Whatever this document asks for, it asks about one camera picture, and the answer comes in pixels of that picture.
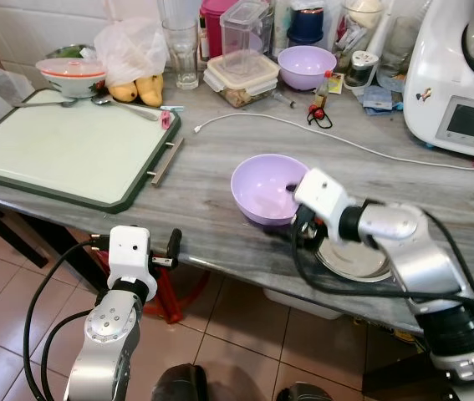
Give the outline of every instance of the gray marble countertop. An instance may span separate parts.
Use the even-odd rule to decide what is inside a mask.
[[[313,95],[285,92],[297,101],[296,109],[264,99],[235,110],[205,84],[185,92],[167,82],[165,104],[186,107],[178,134],[186,142],[159,188],[146,184],[134,205],[117,215],[3,186],[0,206],[90,232],[105,233],[119,224],[144,226],[151,232],[155,249],[164,249],[171,230],[179,227],[183,232],[182,261],[374,322],[420,331],[402,300],[330,296],[306,286],[293,267],[288,243],[252,226],[238,210],[229,186],[231,174],[248,157],[280,153],[325,170],[360,200],[370,197],[425,207],[446,223],[474,276],[474,171],[386,160],[322,135],[252,116],[222,119],[194,133],[194,127],[208,119],[241,112],[307,124]],[[471,165],[467,157],[428,150],[410,134],[400,113],[366,116],[351,93],[330,95],[328,114],[334,127],[326,132],[374,150],[409,159]],[[435,230],[432,233],[442,240]],[[327,272],[321,279],[336,287],[361,285]]]

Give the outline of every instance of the lavender plastic bowl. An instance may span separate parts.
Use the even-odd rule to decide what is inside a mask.
[[[263,226],[289,224],[298,205],[286,186],[298,183],[308,167],[284,155],[259,155],[244,160],[233,172],[231,191],[238,208]]]
[[[281,78],[298,90],[318,88],[324,73],[337,65],[337,59],[328,50],[316,46],[293,46],[278,56]]]

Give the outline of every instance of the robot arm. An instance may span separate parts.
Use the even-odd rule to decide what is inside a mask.
[[[436,294],[432,300],[407,298],[408,307],[424,331],[435,366],[456,381],[474,381],[474,302],[439,299],[439,294],[454,294],[474,300],[474,288],[430,237],[425,213],[399,203],[355,206],[339,183],[316,169],[304,176],[294,199],[301,204],[295,218],[301,228],[316,216],[331,241],[358,241],[382,250],[402,292]]]
[[[150,233],[145,228],[117,226],[110,231],[110,290],[86,317],[84,344],[64,401],[125,399],[142,308],[157,289],[148,269],[149,254]]]

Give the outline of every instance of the cable connector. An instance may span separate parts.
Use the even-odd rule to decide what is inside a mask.
[[[110,236],[92,234],[92,251],[108,251],[110,247]]]

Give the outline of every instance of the spoon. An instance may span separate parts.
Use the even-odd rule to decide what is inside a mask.
[[[95,95],[92,98],[92,102],[97,105],[112,104],[113,106],[118,106],[122,109],[129,110],[131,113],[138,114],[140,117],[150,119],[151,121],[158,121],[159,119],[156,115],[147,110],[133,109],[132,107],[126,106],[125,104],[115,101],[110,94]]]
[[[75,103],[77,103],[79,100],[78,99],[72,99],[72,100],[65,100],[64,102],[46,102],[46,103],[13,103],[13,107],[38,107],[38,106],[49,106],[51,104],[59,104],[62,107],[71,107]]]

